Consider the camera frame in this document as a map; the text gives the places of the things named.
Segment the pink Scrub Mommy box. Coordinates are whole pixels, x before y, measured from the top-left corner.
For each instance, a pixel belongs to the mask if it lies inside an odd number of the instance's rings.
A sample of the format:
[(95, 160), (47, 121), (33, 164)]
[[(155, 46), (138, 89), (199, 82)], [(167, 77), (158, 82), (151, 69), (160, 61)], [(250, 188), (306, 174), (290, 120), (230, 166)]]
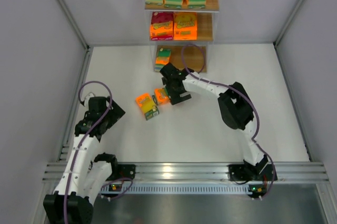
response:
[(173, 12), (153, 12), (150, 24), (151, 41), (171, 41), (174, 33)]

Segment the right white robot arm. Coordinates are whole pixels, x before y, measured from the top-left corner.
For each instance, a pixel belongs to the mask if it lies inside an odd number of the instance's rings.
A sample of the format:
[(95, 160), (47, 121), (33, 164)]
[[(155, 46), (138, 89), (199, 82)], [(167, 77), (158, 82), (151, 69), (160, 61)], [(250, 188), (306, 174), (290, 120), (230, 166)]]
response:
[(241, 83), (217, 83), (202, 78), (192, 69), (179, 70), (172, 63), (165, 65), (160, 73), (172, 105), (190, 99), (192, 93), (215, 98), (222, 121), (230, 129), (240, 132), (243, 163), (229, 165), (230, 181), (245, 184), (250, 181), (277, 180), (276, 168), (271, 157), (255, 139), (260, 129), (260, 118)]

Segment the small green orange sponge pack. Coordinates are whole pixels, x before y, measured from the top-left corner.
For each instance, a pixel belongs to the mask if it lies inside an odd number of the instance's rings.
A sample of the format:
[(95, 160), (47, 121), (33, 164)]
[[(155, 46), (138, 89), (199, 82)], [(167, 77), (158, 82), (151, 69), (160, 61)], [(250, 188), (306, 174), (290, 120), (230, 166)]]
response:
[(153, 99), (157, 105), (166, 104), (170, 101), (165, 88), (154, 89)]

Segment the orange Scrub Daddy box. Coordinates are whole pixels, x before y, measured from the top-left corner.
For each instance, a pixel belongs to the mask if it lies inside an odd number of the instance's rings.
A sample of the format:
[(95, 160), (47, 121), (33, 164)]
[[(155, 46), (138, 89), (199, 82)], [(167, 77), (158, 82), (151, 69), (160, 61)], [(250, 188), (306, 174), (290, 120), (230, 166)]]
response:
[(197, 14), (195, 12), (174, 13), (174, 40), (194, 41), (197, 39)]

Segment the orange yellow sponge pack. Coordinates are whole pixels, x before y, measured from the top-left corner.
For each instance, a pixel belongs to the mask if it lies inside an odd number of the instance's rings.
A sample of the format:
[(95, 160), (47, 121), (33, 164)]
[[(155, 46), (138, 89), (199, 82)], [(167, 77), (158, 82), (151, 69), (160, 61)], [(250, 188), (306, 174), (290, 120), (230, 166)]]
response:
[(158, 107), (148, 93), (138, 96), (135, 102), (147, 121), (159, 115)]

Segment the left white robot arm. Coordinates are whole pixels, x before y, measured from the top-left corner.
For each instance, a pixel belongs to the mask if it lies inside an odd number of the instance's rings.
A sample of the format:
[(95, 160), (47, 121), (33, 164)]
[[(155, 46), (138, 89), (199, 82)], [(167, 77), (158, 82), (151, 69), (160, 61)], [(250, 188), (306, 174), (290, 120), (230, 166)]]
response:
[(53, 193), (43, 201), (50, 223), (91, 223), (94, 202), (104, 182), (118, 177), (117, 158), (100, 153), (100, 141), (124, 114), (109, 96), (89, 99), (84, 118), (75, 127), (65, 171)]

